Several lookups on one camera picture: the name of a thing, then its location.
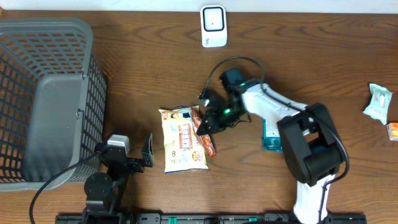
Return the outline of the brown chocolate bar wrapper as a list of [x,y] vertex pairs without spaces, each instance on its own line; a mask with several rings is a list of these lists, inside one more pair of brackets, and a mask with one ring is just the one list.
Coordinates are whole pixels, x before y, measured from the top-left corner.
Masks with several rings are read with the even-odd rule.
[[191,112],[191,117],[192,117],[192,121],[193,121],[194,132],[196,134],[197,139],[199,140],[201,145],[204,147],[207,155],[210,158],[214,158],[216,156],[216,149],[212,143],[210,136],[208,134],[201,135],[201,136],[199,134],[197,134],[198,128],[201,125],[199,106],[198,105],[191,106],[190,112]]

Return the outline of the white snack bag red label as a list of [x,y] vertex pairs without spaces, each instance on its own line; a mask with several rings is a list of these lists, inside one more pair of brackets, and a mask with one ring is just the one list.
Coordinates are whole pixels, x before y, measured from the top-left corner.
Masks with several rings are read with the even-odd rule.
[[192,110],[198,108],[198,105],[194,105],[159,110],[164,134],[166,174],[208,169],[205,148],[194,130]]

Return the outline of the blue mouthwash bottle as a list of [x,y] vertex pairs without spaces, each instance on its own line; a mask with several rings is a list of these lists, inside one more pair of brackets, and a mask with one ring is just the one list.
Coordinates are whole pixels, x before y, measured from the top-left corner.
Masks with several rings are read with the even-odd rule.
[[278,129],[268,123],[266,120],[263,120],[262,147],[266,151],[283,151]]

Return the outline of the teal wet wipes pack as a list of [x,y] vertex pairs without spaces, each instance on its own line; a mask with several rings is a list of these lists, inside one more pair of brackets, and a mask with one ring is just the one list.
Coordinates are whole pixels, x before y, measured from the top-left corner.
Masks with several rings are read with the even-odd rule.
[[363,114],[372,119],[379,120],[383,125],[387,124],[387,113],[392,98],[392,92],[380,85],[370,83],[371,101],[364,109]]

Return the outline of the small orange white box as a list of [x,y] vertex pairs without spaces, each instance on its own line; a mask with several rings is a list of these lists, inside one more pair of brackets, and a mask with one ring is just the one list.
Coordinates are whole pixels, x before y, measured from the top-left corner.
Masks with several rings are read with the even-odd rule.
[[398,141],[398,123],[389,123],[386,125],[390,141]]

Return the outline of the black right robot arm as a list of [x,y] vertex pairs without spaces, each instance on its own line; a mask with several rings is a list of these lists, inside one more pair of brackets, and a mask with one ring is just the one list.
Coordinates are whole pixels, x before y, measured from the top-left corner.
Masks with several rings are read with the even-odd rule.
[[199,136],[233,128],[242,115],[254,114],[277,128],[285,162],[297,180],[293,213],[300,223],[324,223],[330,185],[346,176],[348,153],[326,106],[290,100],[259,80],[247,80],[237,68],[222,73],[220,81],[228,100],[217,97],[207,86],[199,100],[208,107]]

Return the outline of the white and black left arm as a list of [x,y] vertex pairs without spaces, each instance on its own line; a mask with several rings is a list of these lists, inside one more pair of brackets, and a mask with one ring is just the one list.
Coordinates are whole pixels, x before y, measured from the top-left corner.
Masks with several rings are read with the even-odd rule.
[[121,207],[121,200],[130,176],[154,166],[152,134],[141,150],[141,158],[128,157],[129,138],[111,134],[95,146],[106,172],[96,172],[85,181],[86,208],[82,223],[135,223],[134,215]]

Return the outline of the white barcode scanner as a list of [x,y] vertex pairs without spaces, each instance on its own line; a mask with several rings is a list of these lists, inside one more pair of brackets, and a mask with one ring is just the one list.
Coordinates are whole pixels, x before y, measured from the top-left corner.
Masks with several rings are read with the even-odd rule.
[[203,6],[200,10],[201,43],[205,48],[223,47],[228,31],[226,10],[221,5]]

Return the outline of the grey plastic shopping basket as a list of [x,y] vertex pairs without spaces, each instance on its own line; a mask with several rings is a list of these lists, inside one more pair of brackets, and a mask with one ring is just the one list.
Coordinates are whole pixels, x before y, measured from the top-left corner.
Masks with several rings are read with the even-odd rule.
[[1,191],[54,189],[98,170],[106,80],[76,18],[1,21]]

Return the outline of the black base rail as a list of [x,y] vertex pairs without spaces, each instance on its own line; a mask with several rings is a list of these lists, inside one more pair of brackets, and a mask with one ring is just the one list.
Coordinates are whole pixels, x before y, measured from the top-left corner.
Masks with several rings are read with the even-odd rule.
[[239,223],[298,223],[292,212],[250,215],[193,215],[136,213],[126,218],[99,215],[57,215],[56,224],[128,223],[128,224],[239,224]]

